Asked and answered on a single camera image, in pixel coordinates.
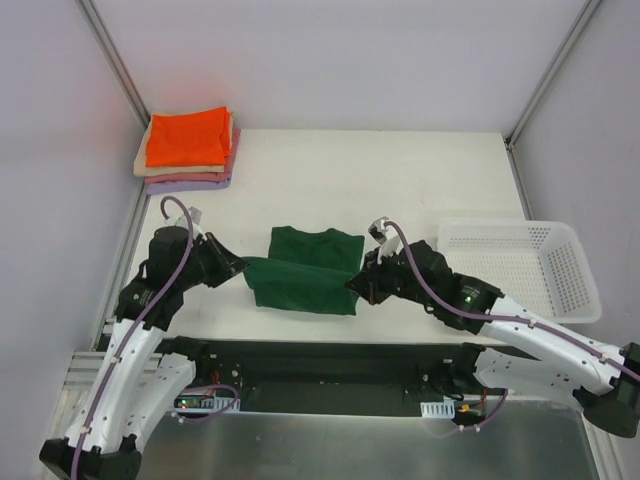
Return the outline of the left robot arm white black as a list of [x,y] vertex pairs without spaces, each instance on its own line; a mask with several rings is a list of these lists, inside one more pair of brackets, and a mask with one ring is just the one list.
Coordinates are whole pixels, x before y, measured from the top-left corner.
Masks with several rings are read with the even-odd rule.
[[211,377],[204,342],[176,337],[151,379],[141,379],[185,293],[217,288],[245,272],[246,260],[211,233],[165,226],[148,257],[120,292],[115,323],[93,385],[63,437],[47,440],[40,461],[59,479],[134,479],[155,427],[186,388]]

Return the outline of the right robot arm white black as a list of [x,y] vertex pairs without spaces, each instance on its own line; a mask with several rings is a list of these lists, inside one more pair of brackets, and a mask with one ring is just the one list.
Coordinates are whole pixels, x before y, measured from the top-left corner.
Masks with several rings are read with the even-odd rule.
[[367,253],[346,286],[371,305],[390,297],[408,300],[452,329],[521,351],[512,357],[463,344],[448,368],[448,381],[457,394],[502,389],[537,395],[577,410],[612,435],[637,435],[637,343],[603,343],[544,319],[499,288],[454,272],[424,241],[398,253]]

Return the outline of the left aluminium corner post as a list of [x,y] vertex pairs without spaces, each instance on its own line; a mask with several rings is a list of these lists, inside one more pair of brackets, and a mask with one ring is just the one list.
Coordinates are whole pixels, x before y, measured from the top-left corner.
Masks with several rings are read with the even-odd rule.
[[96,6],[96,3],[92,0],[75,0],[74,3],[87,23],[135,116],[141,125],[144,128],[147,128],[151,117],[150,112],[146,107],[137,86],[135,85],[133,77],[123,60],[108,27]]

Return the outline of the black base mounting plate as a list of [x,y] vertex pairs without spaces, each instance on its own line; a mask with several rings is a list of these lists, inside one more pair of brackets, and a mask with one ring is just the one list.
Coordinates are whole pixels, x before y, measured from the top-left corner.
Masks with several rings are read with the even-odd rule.
[[175,337],[195,371],[191,385],[218,384],[245,412],[414,417],[421,403],[503,390],[559,403],[567,375],[512,347],[213,341]]

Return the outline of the white plastic perforated basket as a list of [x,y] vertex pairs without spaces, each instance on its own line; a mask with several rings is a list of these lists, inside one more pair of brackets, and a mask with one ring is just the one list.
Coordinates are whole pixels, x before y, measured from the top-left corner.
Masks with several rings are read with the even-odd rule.
[[470,219],[439,226],[437,250],[526,309],[562,324],[602,317],[598,288],[574,230],[561,222]]

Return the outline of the aluminium corner post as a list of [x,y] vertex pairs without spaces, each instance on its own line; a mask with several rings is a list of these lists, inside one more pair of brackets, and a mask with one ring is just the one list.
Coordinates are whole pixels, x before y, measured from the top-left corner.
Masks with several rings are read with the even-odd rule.
[[123,60],[108,27],[96,6],[96,3],[92,0],[75,0],[74,3],[87,23],[135,116],[141,125],[144,128],[147,128],[151,117],[150,112],[146,107],[137,86],[135,85],[133,77]]
[[584,36],[594,17],[604,4],[605,2],[603,0],[588,0],[583,2],[576,18],[571,23],[569,30],[564,35],[549,64],[536,83],[535,88],[527,100],[522,112],[518,116],[515,125],[504,137],[508,151],[511,151],[515,147],[530,120],[533,118],[540,103],[544,99],[548,89],[559,75],[576,45]]

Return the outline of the folded lavender t-shirt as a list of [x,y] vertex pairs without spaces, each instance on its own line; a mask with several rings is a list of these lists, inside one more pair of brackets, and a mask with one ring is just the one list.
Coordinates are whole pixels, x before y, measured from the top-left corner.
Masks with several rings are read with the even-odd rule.
[[210,181],[173,181],[162,182],[156,184],[147,185],[148,195],[159,195],[178,192],[190,192],[190,191],[207,191],[207,190],[221,190],[228,188],[231,185],[232,176],[230,180],[223,182],[210,182]]

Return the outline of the dark green t-shirt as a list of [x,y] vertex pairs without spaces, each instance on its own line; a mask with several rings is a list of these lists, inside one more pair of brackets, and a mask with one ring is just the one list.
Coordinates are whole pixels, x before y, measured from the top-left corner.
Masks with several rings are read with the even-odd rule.
[[247,256],[255,304],[279,310],[354,316],[358,295],[346,283],[361,268],[365,238],[335,228],[274,227],[265,257]]

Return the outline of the folded pink t-shirt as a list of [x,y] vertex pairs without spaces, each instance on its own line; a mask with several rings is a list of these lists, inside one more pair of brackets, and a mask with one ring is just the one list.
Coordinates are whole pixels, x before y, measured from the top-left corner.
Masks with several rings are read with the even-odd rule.
[[146,184],[156,184],[173,181],[210,181],[223,182],[231,179],[237,149],[240,141],[241,129],[234,128],[232,133],[232,149],[227,159],[227,164],[222,172],[178,172],[172,174],[145,177]]

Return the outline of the right aluminium corner post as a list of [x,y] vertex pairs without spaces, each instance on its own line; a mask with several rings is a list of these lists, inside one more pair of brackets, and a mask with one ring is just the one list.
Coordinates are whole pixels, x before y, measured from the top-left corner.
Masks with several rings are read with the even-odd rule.
[[515,125],[504,137],[508,151],[511,151],[515,147],[530,120],[533,118],[540,103],[544,99],[548,89],[559,75],[576,45],[584,36],[594,17],[604,4],[605,2],[603,0],[588,0],[583,2],[576,18],[571,23],[569,30],[564,35],[549,64],[536,83],[535,88],[527,100],[522,112],[518,116]]

